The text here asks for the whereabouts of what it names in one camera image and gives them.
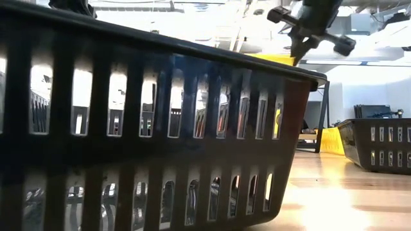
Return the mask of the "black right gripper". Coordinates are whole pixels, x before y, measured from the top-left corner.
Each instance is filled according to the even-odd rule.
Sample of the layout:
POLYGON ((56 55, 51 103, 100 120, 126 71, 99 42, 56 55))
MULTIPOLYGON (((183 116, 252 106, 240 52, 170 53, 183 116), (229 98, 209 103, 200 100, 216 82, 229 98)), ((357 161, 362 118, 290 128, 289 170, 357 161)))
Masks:
POLYGON ((333 43, 333 50, 338 54, 349 56, 356 41, 345 35, 338 37, 328 33, 343 0, 298 1, 302 3, 298 17, 282 6, 276 6, 267 15, 267 19, 273 23, 284 22, 291 26, 288 36, 292 41, 290 57, 293 58, 293 66, 296 66, 309 50, 318 48, 323 40, 333 43))

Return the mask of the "orange plastic basket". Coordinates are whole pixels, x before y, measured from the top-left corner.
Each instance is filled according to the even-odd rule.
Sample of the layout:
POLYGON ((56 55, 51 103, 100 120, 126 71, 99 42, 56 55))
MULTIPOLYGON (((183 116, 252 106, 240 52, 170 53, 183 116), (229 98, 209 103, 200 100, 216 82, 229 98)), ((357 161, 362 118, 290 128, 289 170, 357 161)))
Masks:
MULTIPOLYGON (((219 122, 218 122, 218 136, 223 137, 226 133, 227 122, 228 122, 229 111, 227 109, 223 109, 220 111, 219 122)), ((244 114, 240 113, 238 118, 238 133, 241 133, 243 130, 243 120, 244 114)))

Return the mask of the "black plastic basket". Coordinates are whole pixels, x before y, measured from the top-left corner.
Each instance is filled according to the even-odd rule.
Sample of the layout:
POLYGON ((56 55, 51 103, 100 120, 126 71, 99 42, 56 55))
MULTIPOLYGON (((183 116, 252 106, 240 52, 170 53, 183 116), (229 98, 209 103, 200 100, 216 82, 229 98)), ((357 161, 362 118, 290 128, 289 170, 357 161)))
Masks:
POLYGON ((64 231, 75 215, 73 231, 270 221, 295 153, 286 113, 327 80, 18 0, 0 0, 0 57, 0 231, 64 231))
POLYGON ((360 168, 411 175, 411 119, 348 119, 338 125, 344 155, 360 168))

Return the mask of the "black metal wooden shelf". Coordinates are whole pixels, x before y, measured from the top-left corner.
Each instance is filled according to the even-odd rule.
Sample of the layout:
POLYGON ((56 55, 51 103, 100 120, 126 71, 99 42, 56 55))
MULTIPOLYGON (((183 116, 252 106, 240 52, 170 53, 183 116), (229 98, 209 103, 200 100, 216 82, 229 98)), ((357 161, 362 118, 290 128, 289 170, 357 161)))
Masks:
POLYGON ((317 92, 320 93, 322 90, 322 101, 320 104, 319 112, 319 123, 317 126, 317 133, 313 137, 313 134, 300 134, 299 141, 297 143, 298 150, 306 150, 312 153, 319 153, 320 146, 322 143, 322 134, 324 129, 324 122, 327 121, 329 125, 329 82, 326 82, 324 86, 321 86, 317 89, 317 92))

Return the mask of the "long ceiling light strip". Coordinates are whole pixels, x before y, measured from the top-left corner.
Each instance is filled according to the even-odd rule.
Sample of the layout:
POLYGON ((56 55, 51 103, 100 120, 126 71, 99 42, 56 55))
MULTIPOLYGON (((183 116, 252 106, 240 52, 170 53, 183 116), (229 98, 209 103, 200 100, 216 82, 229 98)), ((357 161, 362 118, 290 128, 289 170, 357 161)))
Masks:
POLYGON ((411 67, 411 62, 397 61, 356 61, 356 60, 301 60, 305 65, 358 65, 381 67, 411 67))

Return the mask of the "black background equipment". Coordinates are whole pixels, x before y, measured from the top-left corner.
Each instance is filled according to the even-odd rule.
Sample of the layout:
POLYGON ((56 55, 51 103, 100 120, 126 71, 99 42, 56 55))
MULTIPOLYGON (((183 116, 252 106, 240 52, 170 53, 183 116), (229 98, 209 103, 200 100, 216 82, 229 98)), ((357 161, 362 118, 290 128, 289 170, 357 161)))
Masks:
POLYGON ((391 111, 390 105, 355 105, 354 115, 356 119, 363 118, 392 118, 397 116, 403 117, 404 111, 398 109, 397 111, 391 111))

